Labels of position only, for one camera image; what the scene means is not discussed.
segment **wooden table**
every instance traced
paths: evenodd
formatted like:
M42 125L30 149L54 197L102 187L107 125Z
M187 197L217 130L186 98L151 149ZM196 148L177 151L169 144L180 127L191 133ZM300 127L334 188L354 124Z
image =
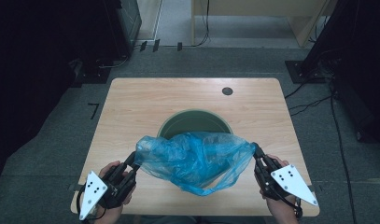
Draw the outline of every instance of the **wooden table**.
M195 45L195 16L205 16L208 0L191 0L191 44ZM305 47L321 16L332 13L337 0L215 0L209 16L287 17L298 45Z
M222 89L230 87L232 95ZM78 181L111 161L124 161L145 135L156 136L176 112L200 108L219 114L235 135L257 142L265 153L296 165L311 185L279 82L275 78L117 78L114 79ZM139 170L137 187L125 214L188 216L270 216L253 170L255 162L228 189L206 197L181 191L172 183ZM73 198L71 209L77 212ZM303 215L318 207L303 202Z

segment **blue plastic bag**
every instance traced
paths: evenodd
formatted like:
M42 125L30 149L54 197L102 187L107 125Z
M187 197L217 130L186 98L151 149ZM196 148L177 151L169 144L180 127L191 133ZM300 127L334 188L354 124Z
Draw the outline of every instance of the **blue plastic bag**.
M230 133L183 133L170 140L145 136L136 145L134 163L149 175L206 196L234 185L255 150L254 144Z

